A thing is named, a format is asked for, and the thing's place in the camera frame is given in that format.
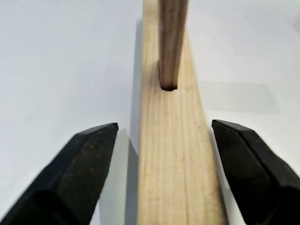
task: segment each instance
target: wooden dowel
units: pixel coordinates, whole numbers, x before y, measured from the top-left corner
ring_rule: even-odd
[[[163,90],[177,89],[188,0],[158,0],[159,80]]]

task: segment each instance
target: white surface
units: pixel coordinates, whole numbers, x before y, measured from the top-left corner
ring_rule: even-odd
[[[141,17],[142,0],[0,1],[0,217],[78,131],[117,121],[137,149]],[[300,174],[299,1],[190,0],[187,29],[208,124],[253,128]],[[108,177],[122,183],[116,223],[126,164]],[[222,187],[231,224],[243,224]]]
[[[208,125],[220,119],[254,129],[300,175],[300,1],[190,3],[188,31]],[[221,168],[230,224],[244,224]]]
[[[0,1],[0,217],[73,134],[114,121],[135,134],[141,17],[140,0]]]

